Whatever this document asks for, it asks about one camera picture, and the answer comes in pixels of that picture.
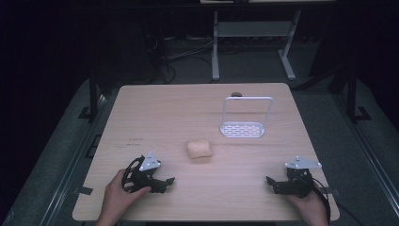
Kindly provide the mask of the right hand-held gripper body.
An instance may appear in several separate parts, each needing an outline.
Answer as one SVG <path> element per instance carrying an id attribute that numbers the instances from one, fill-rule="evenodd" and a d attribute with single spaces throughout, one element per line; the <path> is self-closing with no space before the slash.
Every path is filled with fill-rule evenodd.
<path id="1" fill-rule="evenodd" d="M 322 164 L 301 156 L 296 156 L 285 164 L 287 181 L 272 180 L 272 189 L 275 194 L 297 195 L 300 198 L 308 196 L 315 188 L 310 169 L 320 169 Z"/>

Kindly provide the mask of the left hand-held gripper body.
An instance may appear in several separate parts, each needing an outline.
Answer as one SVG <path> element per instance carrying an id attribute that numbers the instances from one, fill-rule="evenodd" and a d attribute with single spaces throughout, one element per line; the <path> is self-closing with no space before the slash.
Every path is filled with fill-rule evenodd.
<path id="1" fill-rule="evenodd" d="M 126 168 L 122 179 L 122 188 L 130 193 L 144 187 L 149 187 L 152 193 L 165 193 L 167 185 L 165 181 L 155 179 L 153 175 L 161 166 L 161 162 L 152 152 L 133 160 Z"/>

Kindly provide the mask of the beige sponge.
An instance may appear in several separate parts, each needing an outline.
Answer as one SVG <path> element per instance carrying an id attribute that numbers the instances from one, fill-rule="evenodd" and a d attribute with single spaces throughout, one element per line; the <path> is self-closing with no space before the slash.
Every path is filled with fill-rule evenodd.
<path id="1" fill-rule="evenodd" d="M 191 159 L 210 157 L 213 155 L 208 140 L 191 140 L 187 143 L 188 155 Z"/>

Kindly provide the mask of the white metal sponge rack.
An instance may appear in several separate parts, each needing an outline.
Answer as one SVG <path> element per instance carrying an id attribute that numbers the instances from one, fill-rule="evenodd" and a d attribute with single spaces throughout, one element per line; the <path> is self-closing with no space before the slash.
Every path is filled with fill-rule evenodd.
<path id="1" fill-rule="evenodd" d="M 267 101 L 268 106 L 264 111 L 264 119 L 262 122 L 258 121 L 227 121 L 227 105 L 229 103 L 239 103 L 244 101 Z M 259 138 L 265 132 L 265 125 L 268 115 L 273 106 L 274 100 L 267 96 L 252 96 L 252 97 L 227 97 L 223 102 L 222 107 L 222 122 L 219 130 L 222 135 L 228 138 Z"/>

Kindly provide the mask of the person's right hand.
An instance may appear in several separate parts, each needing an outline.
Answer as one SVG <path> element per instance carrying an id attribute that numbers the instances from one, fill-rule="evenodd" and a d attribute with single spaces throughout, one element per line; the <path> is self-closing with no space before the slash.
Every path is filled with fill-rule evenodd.
<path id="1" fill-rule="evenodd" d="M 296 208 L 308 226 L 329 226 L 327 210 L 315 192 L 312 191 L 304 198 L 286 195 L 285 199 Z"/>

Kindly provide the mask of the person's left hand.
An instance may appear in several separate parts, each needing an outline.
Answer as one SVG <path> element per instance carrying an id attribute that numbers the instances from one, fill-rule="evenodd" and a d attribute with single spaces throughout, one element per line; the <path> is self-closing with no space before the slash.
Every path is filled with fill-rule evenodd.
<path id="1" fill-rule="evenodd" d="M 101 215 L 111 214 L 121 218 L 135 201 L 151 191 L 149 187 L 141 188 L 134 193 L 125 191 L 121 185 L 124 172 L 125 169 L 120 169 L 105 187 Z"/>

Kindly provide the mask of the black metal stand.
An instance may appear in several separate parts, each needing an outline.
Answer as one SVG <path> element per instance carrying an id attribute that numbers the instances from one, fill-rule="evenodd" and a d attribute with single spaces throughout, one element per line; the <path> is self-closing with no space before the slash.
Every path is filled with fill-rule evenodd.
<path id="1" fill-rule="evenodd" d="M 359 121 L 370 121 L 372 118 L 363 106 L 357 106 L 357 67 L 355 62 L 348 65 L 346 89 L 346 116 L 354 124 Z"/>
<path id="2" fill-rule="evenodd" d="M 103 94 L 106 77 L 106 63 L 101 55 L 93 55 L 88 59 L 88 100 L 89 106 L 84 107 L 79 115 L 80 119 L 93 122 L 99 111 L 100 96 Z"/>

